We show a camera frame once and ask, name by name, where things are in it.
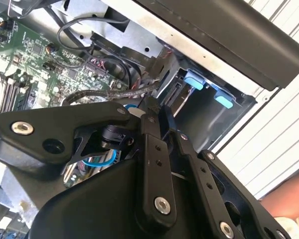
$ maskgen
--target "hole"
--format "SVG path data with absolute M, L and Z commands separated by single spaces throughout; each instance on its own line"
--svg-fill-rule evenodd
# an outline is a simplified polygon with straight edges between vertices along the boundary
M 213 186 L 211 186 L 211 184 L 206 183 L 206 185 L 208 186 L 209 189 L 213 189 Z
M 240 220 L 241 220 L 241 216 L 240 216 L 238 209 L 231 202 L 226 202 L 225 207 L 228 211 L 228 214 L 229 214 L 230 219 L 233 222 L 233 224 L 235 226 L 238 226 L 240 224 Z
M 156 164 L 157 164 L 159 167 L 161 167 L 161 166 L 162 166 L 162 163 L 161 163 L 161 161 L 160 161 L 160 160 L 156 160 Z
M 230 230 L 228 227 L 224 227 L 225 232 L 227 232 L 228 234 L 230 234 Z
M 167 205 L 165 202 L 159 202 L 159 205 L 161 206 L 161 208 L 166 209 Z
M 26 130 L 29 129 L 29 127 L 26 126 L 26 125 L 24 125 L 24 124 L 19 124 L 19 125 L 17 126 L 17 128 L 20 129 L 20 130 L 23 130 L 23 131 L 26 131 Z
M 273 234 L 273 232 L 271 230 L 269 230 L 268 228 L 264 228 L 266 234 L 269 236 L 270 239 L 275 239 L 275 235 Z
M 54 138 L 46 139 L 43 144 L 43 148 L 45 151 L 52 153 L 52 154 L 60 154 L 63 153 L 65 150 L 64 144 Z

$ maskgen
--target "bolt head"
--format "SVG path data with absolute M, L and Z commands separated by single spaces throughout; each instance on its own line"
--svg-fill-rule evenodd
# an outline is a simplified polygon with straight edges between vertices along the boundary
M 117 110 L 118 110 L 119 113 L 125 115 L 125 110 L 124 109 L 118 108 Z
M 279 238 L 286 239 L 285 235 L 281 231 L 277 230 L 277 234 L 278 234 Z
M 211 160 L 214 160 L 214 159 L 215 159 L 214 155 L 212 155 L 211 153 L 208 153 L 208 154 L 207 154 L 207 157 L 208 157 L 209 159 L 211 159 Z
M 162 213 L 164 215 L 167 215 L 170 213 L 170 204 L 165 198 L 162 198 L 162 197 L 155 198 L 154 205 L 160 213 Z
M 221 222 L 219 226 L 220 226 L 221 231 L 227 238 L 229 238 L 229 239 L 234 238 L 234 232 L 227 223 Z
M 149 117 L 149 121 L 150 121 L 151 123 L 155 123 L 155 120 L 154 120 L 153 117 Z
M 33 133 L 34 128 L 27 122 L 18 121 L 12 124 L 11 130 L 16 134 L 29 135 Z
M 183 133 L 180 134 L 180 137 L 181 137 L 182 139 L 184 139 L 184 140 L 188 140 L 188 137 L 187 137 L 185 134 L 183 134 Z

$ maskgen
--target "blue wire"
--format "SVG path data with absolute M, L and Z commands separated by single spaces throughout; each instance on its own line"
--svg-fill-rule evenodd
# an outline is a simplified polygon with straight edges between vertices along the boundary
M 90 167 L 104 167 L 104 166 L 108 166 L 108 165 L 112 164 L 115 161 L 115 159 L 116 159 L 116 150 L 113 151 L 112 158 L 109 161 L 106 161 L 103 163 L 90 163 L 90 162 L 83 160 L 83 163 Z

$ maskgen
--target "black bracket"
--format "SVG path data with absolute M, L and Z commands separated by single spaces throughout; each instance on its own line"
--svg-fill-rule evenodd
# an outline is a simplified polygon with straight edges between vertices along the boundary
M 160 139 L 157 116 L 141 116 L 140 137 L 137 220 L 148 232 L 166 232 L 176 223 L 177 213 L 168 148 Z
M 38 178 L 54 178 L 72 155 L 77 161 L 85 156 L 81 152 L 94 132 L 109 124 L 125 125 L 129 120 L 129 112 L 114 102 L 0 114 L 0 161 Z M 13 132 L 11 127 L 16 122 L 30 124 L 33 132 Z M 81 141 L 76 150 L 75 138 Z

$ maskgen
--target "hex bolt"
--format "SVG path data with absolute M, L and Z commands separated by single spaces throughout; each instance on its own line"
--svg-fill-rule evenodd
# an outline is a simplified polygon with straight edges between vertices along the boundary
M 162 198 L 162 197 L 155 198 L 154 205 L 160 213 L 162 213 L 164 215 L 167 215 L 170 213 L 170 204 L 165 198 Z
M 214 159 L 215 159 L 214 155 L 212 155 L 211 153 L 208 153 L 208 154 L 207 154 L 207 157 L 208 157 L 209 159 L 211 159 L 211 160 L 214 160 Z
M 33 133 L 34 128 L 27 122 L 18 121 L 12 124 L 11 130 L 20 135 L 29 135 Z
M 181 137 L 182 139 L 184 139 L 184 140 L 188 140 L 188 137 L 187 137 L 185 134 L 183 134 L 183 133 L 180 134 L 180 137 Z
M 227 238 L 229 239 L 234 238 L 234 232 L 227 223 L 221 222 L 219 226 L 220 226 L 220 230 Z
M 125 115 L 124 109 L 118 108 L 118 112 L 121 113 L 121 114 L 123 114 L 123 115 Z

